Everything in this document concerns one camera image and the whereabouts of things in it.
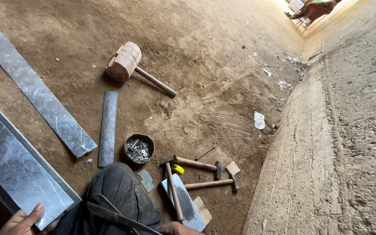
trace mallet head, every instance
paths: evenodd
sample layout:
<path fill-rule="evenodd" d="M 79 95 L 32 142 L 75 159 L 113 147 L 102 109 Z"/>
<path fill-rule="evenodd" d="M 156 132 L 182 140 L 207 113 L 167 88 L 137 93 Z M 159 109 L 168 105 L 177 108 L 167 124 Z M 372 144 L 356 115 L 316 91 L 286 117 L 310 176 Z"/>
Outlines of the mallet head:
<path fill-rule="evenodd" d="M 166 163 L 168 163 L 168 162 L 169 162 L 169 163 L 179 163 L 179 161 L 178 161 L 178 157 L 176 156 L 176 153 L 175 153 L 172 157 L 163 160 L 163 161 L 160 163 L 159 166 L 164 166 L 164 165 L 165 165 Z"/>
<path fill-rule="evenodd" d="M 234 175 L 233 174 L 229 174 L 228 177 L 230 179 L 233 179 L 233 183 L 232 183 L 232 192 L 233 193 L 236 193 L 238 190 L 240 190 L 240 186 L 237 184 L 237 180 L 236 178 L 234 178 Z"/>
<path fill-rule="evenodd" d="M 217 167 L 217 170 L 214 172 L 214 180 L 219 180 L 222 178 L 222 164 L 220 161 L 216 161 L 214 165 Z"/>

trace yellow tape measure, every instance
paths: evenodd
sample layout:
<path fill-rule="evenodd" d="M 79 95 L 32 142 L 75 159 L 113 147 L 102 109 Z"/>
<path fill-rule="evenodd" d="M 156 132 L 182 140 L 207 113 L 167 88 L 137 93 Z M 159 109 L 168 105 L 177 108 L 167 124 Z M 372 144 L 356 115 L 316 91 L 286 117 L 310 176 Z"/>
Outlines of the yellow tape measure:
<path fill-rule="evenodd" d="M 173 171 L 173 172 L 178 173 L 178 175 L 184 174 L 184 169 L 182 167 L 178 166 L 178 165 L 175 165 L 175 164 L 173 164 L 170 167 L 170 170 Z"/>

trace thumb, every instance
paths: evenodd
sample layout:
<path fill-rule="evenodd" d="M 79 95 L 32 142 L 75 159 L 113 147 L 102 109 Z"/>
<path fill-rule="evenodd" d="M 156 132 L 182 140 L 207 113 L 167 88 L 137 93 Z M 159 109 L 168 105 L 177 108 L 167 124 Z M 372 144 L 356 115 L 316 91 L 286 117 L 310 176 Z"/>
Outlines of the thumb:
<path fill-rule="evenodd" d="M 37 204 L 37 206 L 34 207 L 34 210 L 27 216 L 23 221 L 21 221 L 18 225 L 23 227 L 31 227 L 34 225 L 34 223 L 40 218 L 40 216 L 43 214 L 44 207 L 41 203 Z"/>

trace round metal container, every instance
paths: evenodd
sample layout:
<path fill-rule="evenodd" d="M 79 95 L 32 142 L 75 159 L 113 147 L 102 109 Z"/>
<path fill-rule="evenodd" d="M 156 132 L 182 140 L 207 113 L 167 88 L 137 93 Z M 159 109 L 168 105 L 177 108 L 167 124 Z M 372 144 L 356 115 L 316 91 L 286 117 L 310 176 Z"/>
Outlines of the round metal container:
<path fill-rule="evenodd" d="M 135 160 L 132 159 L 132 157 L 130 156 L 132 153 L 128 150 L 128 142 L 131 141 L 131 140 L 136 140 L 136 139 L 139 139 L 145 143 L 147 143 L 147 146 L 148 149 L 149 149 L 149 154 L 148 154 L 148 158 L 147 160 L 143 160 L 143 162 L 137 162 Z M 142 165 L 146 162 L 148 162 L 152 157 L 153 157 L 153 154 L 154 154 L 154 141 L 147 135 L 143 135 L 143 134 L 133 134 L 131 135 L 130 137 L 128 137 L 126 139 L 126 141 L 124 142 L 124 145 L 122 147 L 122 152 L 123 152 L 123 156 L 131 163 L 133 164 L 136 164 L 136 165 Z"/>

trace person's hand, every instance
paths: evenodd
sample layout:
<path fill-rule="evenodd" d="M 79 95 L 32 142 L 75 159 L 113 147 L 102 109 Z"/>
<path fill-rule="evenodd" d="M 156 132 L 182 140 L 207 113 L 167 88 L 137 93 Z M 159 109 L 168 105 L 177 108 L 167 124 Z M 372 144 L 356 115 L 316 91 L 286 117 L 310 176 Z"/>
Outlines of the person's hand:
<path fill-rule="evenodd" d="M 37 204 L 34 210 L 27 216 L 24 211 L 17 211 L 1 228 L 0 235 L 36 235 L 31 228 L 34 223 L 43 214 L 44 207 L 42 204 Z M 49 224 L 40 235 L 47 235 L 55 229 L 57 221 Z"/>
<path fill-rule="evenodd" d="M 170 222 L 156 228 L 156 231 L 164 235 L 203 235 L 179 222 Z"/>

